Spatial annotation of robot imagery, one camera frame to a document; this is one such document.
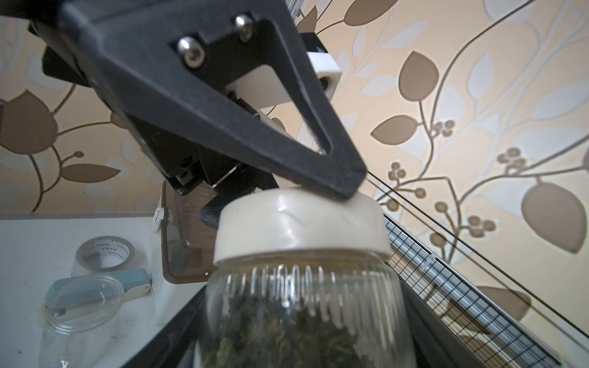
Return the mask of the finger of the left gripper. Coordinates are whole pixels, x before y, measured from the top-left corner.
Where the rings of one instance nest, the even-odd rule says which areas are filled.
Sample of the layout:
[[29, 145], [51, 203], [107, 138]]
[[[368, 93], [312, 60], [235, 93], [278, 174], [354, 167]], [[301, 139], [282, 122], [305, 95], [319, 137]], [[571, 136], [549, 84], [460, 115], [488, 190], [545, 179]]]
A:
[[[367, 168], [326, 98], [283, 1], [30, 1], [36, 35], [83, 84], [113, 96], [109, 70], [129, 65], [133, 48], [170, 47], [178, 75], [152, 79], [170, 97], [179, 128], [170, 132], [274, 173], [310, 190], [348, 199]], [[321, 148], [316, 153], [231, 101], [225, 86], [267, 64], [291, 65], [300, 88], [290, 92]]]

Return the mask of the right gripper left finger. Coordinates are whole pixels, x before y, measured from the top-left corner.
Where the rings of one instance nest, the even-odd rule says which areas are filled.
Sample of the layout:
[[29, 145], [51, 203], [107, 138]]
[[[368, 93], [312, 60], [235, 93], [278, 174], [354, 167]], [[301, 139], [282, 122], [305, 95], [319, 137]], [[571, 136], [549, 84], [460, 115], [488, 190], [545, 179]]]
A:
[[205, 307], [206, 287], [123, 367], [196, 367], [196, 341]]

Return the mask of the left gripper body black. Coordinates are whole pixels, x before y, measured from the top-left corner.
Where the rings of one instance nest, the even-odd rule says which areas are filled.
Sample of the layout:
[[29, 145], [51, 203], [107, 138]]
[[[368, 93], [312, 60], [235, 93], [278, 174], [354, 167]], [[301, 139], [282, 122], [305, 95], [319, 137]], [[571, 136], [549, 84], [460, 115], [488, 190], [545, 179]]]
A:
[[238, 161], [170, 132], [170, 127], [179, 128], [179, 113], [173, 112], [171, 98], [150, 84], [154, 78], [178, 75], [179, 58], [170, 47], [133, 48], [121, 54], [137, 63], [109, 70], [121, 89], [110, 97], [96, 90], [105, 105], [115, 105], [111, 121], [131, 133], [179, 195], [187, 195], [201, 182], [213, 185], [221, 180]]

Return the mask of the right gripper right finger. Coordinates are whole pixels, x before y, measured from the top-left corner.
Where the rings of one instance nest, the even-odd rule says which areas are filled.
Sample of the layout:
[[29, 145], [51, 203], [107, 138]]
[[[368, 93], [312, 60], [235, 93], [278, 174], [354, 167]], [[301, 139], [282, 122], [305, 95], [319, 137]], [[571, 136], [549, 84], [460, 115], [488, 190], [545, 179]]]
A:
[[478, 367], [471, 353], [426, 303], [401, 281], [418, 367]]

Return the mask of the clear jar with tea leaves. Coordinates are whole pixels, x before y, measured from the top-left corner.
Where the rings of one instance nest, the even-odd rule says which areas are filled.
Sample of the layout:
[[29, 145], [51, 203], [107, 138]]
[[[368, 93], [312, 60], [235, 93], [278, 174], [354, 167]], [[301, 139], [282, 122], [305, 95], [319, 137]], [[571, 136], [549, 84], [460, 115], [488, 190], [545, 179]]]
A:
[[101, 301], [59, 312], [45, 306], [39, 367], [92, 367], [104, 355], [123, 302]]

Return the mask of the jar with beige lid back-left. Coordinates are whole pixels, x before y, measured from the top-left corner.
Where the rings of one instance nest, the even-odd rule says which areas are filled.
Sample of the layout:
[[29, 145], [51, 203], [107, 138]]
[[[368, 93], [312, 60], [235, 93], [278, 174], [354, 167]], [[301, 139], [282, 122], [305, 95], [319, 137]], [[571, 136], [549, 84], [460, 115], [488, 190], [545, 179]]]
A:
[[197, 367], [414, 367], [383, 212], [371, 197], [253, 193], [220, 214]]

